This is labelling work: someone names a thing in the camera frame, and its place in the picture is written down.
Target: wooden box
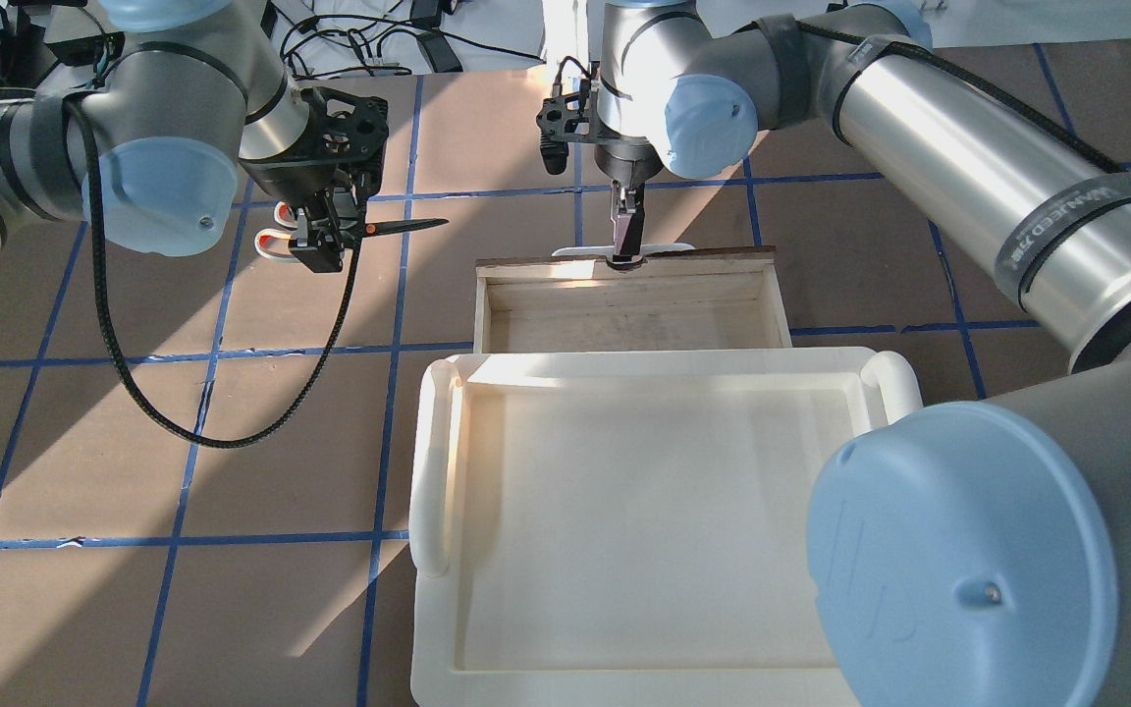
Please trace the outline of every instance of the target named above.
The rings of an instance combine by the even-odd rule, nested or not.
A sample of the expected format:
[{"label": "wooden box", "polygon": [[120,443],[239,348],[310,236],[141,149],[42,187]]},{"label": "wooden box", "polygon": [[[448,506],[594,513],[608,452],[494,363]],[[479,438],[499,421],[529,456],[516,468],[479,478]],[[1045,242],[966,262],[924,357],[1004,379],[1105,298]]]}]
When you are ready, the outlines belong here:
[{"label": "wooden box", "polygon": [[774,248],[477,265],[477,354],[791,347]]}]

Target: wooden panel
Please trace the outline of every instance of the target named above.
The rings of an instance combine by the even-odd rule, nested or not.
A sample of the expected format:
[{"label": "wooden panel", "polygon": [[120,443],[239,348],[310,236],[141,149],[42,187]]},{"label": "wooden panel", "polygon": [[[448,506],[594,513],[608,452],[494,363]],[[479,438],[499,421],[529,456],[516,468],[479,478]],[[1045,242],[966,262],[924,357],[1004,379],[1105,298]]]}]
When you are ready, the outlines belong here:
[{"label": "wooden panel", "polygon": [[697,351],[776,348],[762,308],[749,301],[680,301],[672,308],[608,308],[553,312],[494,312],[491,351]]},{"label": "wooden panel", "polygon": [[761,273],[719,276],[645,277],[621,281],[584,279],[499,283],[487,279],[487,303],[503,310],[638,308],[680,301],[757,300]]},{"label": "wooden panel", "polygon": [[650,258],[625,273],[558,258],[487,261],[477,274],[476,353],[792,344],[769,248]]}]

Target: blue tape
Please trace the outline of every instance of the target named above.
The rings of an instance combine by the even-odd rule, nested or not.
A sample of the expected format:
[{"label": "blue tape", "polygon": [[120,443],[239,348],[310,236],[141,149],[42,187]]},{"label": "blue tape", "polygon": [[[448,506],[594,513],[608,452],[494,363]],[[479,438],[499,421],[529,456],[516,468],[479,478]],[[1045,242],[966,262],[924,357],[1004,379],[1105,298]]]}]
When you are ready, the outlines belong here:
[{"label": "blue tape", "polygon": [[63,307],[63,298],[68,294],[68,285],[72,279],[72,270],[77,268],[77,256],[80,255],[81,242],[86,238],[86,224],[81,224],[77,229],[77,236],[72,239],[72,247],[68,253],[68,264],[63,267],[63,277],[59,281],[59,290],[55,292],[54,303],[50,308],[50,318],[46,319],[46,328],[41,335],[41,340],[37,342],[37,354],[35,357],[33,371],[28,374],[28,385],[24,390],[24,397],[19,400],[19,408],[17,411],[17,417],[11,425],[11,434],[8,437],[8,443],[3,449],[3,460],[0,463],[0,498],[3,497],[3,488],[6,486],[6,477],[8,477],[8,471],[11,468],[11,460],[15,456],[15,449],[17,449],[17,443],[19,440],[19,431],[24,428],[24,421],[28,413],[28,403],[33,399],[33,390],[37,386],[37,376],[41,373],[41,361],[46,357],[46,348],[50,346],[50,337],[55,334],[55,325],[59,321],[59,309]]},{"label": "blue tape", "polygon": [[1054,71],[1051,71],[1050,60],[1045,59],[1045,50],[1042,49],[1041,44],[1033,44],[1033,52],[1037,53],[1037,63],[1041,63],[1041,72],[1045,76],[1045,84],[1050,86],[1050,93],[1054,97],[1054,106],[1059,107],[1059,117],[1063,120],[1063,127],[1076,135],[1072,115],[1068,112],[1068,104],[1063,103],[1063,94],[1059,90],[1059,81],[1054,80]]},{"label": "blue tape", "polygon": [[753,229],[753,244],[760,247],[762,245],[762,224],[758,218],[758,196],[757,190],[753,189],[753,164],[750,164],[749,157],[744,158],[744,190],[749,198],[749,226]]},{"label": "blue tape", "polygon": [[949,256],[946,255],[946,242],[941,240],[941,230],[932,221],[927,222],[927,229],[933,234],[933,245],[936,247],[936,256],[941,260],[941,267],[946,268],[946,279],[950,287],[950,296],[955,300],[955,319],[962,339],[962,354],[966,354],[966,365],[972,371],[975,395],[979,399],[987,398],[988,394],[984,386],[984,377],[979,373],[979,363],[977,357],[975,357],[975,346],[972,344],[972,330],[966,325],[966,317],[962,314],[962,302],[959,300],[957,286],[955,285],[955,269],[950,267]]}]

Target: white tray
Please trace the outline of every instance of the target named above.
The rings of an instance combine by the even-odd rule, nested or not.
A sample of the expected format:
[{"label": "white tray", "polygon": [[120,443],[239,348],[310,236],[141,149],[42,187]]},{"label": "white tray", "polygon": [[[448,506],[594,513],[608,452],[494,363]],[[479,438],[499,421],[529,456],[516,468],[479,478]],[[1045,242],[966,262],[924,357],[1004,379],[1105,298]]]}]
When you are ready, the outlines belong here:
[{"label": "white tray", "polygon": [[467,354],[422,385],[423,707],[856,704],[805,568],[822,463],[921,407],[866,348]]}]

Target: silver robot arm segment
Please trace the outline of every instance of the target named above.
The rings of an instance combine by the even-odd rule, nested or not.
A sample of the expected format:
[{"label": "silver robot arm segment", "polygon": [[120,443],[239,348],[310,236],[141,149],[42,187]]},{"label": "silver robot arm segment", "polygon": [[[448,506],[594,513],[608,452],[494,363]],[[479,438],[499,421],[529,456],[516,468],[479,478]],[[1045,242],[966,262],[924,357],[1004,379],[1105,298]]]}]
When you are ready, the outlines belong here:
[{"label": "silver robot arm segment", "polygon": [[641,205],[664,165],[708,178],[744,158],[759,130],[818,115],[1068,346],[1073,370],[1112,361],[1131,342],[1131,174],[912,46],[930,43],[901,0],[760,18],[723,37],[692,1],[610,0],[592,97],[579,95],[567,124],[544,120],[569,113],[558,101],[539,127],[560,138],[569,121],[593,123],[570,139],[596,143],[614,179],[616,259],[638,255],[624,201]]},{"label": "silver robot arm segment", "polygon": [[[852,3],[803,23],[759,19],[719,40],[703,31],[693,3],[610,0],[605,54],[599,80],[594,81],[601,86],[592,89],[597,107],[589,115],[580,103],[567,123],[592,123],[592,132],[582,140],[597,143],[597,162],[614,179],[616,196],[622,192],[619,187],[638,189],[640,178],[656,174],[664,162],[680,175],[713,175],[748,153],[757,130],[821,117],[991,273],[1003,294],[1071,351],[1070,368],[1076,376],[987,402],[930,407],[849,443],[848,451],[826,466],[811,501],[809,527],[827,532],[811,532],[809,559],[813,571],[815,559],[822,564],[834,558],[834,538],[843,527],[834,524],[844,523],[839,518],[845,498],[865,507],[854,511],[857,518],[873,518],[877,527],[883,527],[886,509],[900,509],[897,514],[906,517],[921,498],[926,500],[921,494],[965,478],[970,473],[965,469],[1010,473],[1022,480],[1069,478],[1060,474],[1071,465],[1077,483],[1088,489],[1088,505],[1048,502],[1039,506],[1041,511],[1050,518],[1076,507],[1090,509],[1082,518],[1100,516],[1094,532],[1086,520],[1080,541],[1087,548],[1090,542],[1085,538],[1108,528],[1110,534],[1098,536],[1108,538],[1108,560],[1099,564],[1104,581],[1094,585],[1074,572],[1068,575],[1071,584],[1094,586],[1085,594],[1094,600],[1069,600],[1068,583],[1043,585],[1039,580],[1017,589],[1011,600],[1016,605],[1025,600],[1063,601],[1073,607],[1068,617],[1077,618],[1065,621],[1065,636],[1037,641],[1031,652],[1043,666],[1064,661],[1085,667],[1065,684],[1043,675],[1048,681],[1042,689],[1060,696],[1056,699],[1020,696],[1001,702],[1131,704],[1131,174],[1046,118],[1029,115],[1027,107],[986,81],[901,44],[910,41],[904,35],[920,33],[929,40],[917,12],[890,0]],[[587,97],[579,98],[585,102]],[[539,127],[562,128],[544,121],[544,115]],[[620,245],[631,251],[615,239],[615,256]],[[1016,414],[1008,417],[1015,431],[981,442],[983,426],[975,421],[1002,420],[1002,413]],[[939,425],[939,436],[950,440],[948,448],[955,449],[950,456],[934,456],[938,442],[927,437],[930,428],[921,426],[929,421]],[[867,456],[872,449],[887,451]],[[1048,456],[1020,469],[1017,460],[1034,449],[1056,449],[1068,465]],[[910,492],[910,486],[904,486],[908,480],[917,481],[915,492],[903,495]],[[829,490],[822,498],[821,488]],[[936,493],[927,497],[939,498]],[[979,528],[962,520],[961,527],[940,529],[983,543],[1002,542],[1000,528],[1010,518],[1004,509],[1028,502],[1038,506],[1013,489],[968,494],[959,501],[964,518],[986,521]],[[853,523],[861,523],[857,518]],[[901,527],[912,546],[934,545],[932,533],[920,524]],[[970,528],[974,536],[962,528]],[[991,536],[993,529],[1000,532]],[[1050,533],[1050,527],[1033,528],[1031,536],[1048,540],[1041,537],[1043,533]],[[883,545],[883,541],[875,542],[878,548]],[[988,571],[1028,581],[1059,562],[1076,560],[1082,548],[1074,542],[1054,543],[1048,549],[1050,562],[1031,560],[1042,558],[1041,550],[1017,549],[1041,569],[1028,572],[1010,563]],[[978,554],[962,548],[951,552],[968,559],[910,555],[929,560],[927,567],[950,568],[951,578],[982,571]],[[921,564],[915,561],[901,567],[915,568],[915,577],[899,577],[897,586],[926,581],[920,584],[921,589],[951,594],[952,586],[936,584],[938,577],[920,575]],[[830,574],[822,581],[830,581]],[[870,586],[857,596],[873,598],[877,592],[883,596],[888,588]],[[824,601],[822,596],[830,593],[822,584],[820,589]],[[1000,603],[1011,600],[996,596]],[[912,699],[910,704],[1001,704],[979,697],[983,692],[973,693],[970,681],[955,686],[921,681],[921,675],[940,675],[946,666],[934,652],[921,654],[880,636],[874,640],[861,636],[853,619],[879,617],[874,604],[826,601],[820,605],[824,632],[863,704],[901,702],[895,695],[905,692],[895,692],[895,681],[915,695],[938,693],[935,699]],[[1094,618],[1081,621],[1088,614]],[[938,636],[948,636],[959,647],[970,645],[964,648],[970,655],[988,657],[991,650],[1005,650],[982,639],[977,632],[982,623],[953,623],[957,614],[946,617],[950,618],[929,610],[921,630],[941,631]],[[998,631],[1016,630],[1022,622],[1000,622]],[[1088,630],[1100,630],[1091,648],[1076,643]],[[977,664],[991,666],[991,695],[1024,684],[1020,662],[1010,654],[995,664],[978,659]],[[960,692],[947,696],[944,689]]]},{"label": "silver robot arm segment", "polygon": [[[105,86],[72,93],[98,145],[109,240],[166,256],[210,248],[239,189],[240,161],[271,197],[302,212],[300,259],[313,267],[305,258],[317,255],[314,269],[339,269],[340,239],[318,225],[338,223],[329,190],[354,162],[327,147],[327,104],[339,98],[301,93],[260,28],[259,5],[104,6],[127,34],[124,54]],[[63,106],[72,93],[0,94],[11,98],[0,100],[0,249],[28,224],[89,214],[85,148]],[[381,187],[386,104],[361,103],[371,143],[355,162],[371,167],[360,195],[368,198]],[[352,201],[345,218],[363,218]]]}]

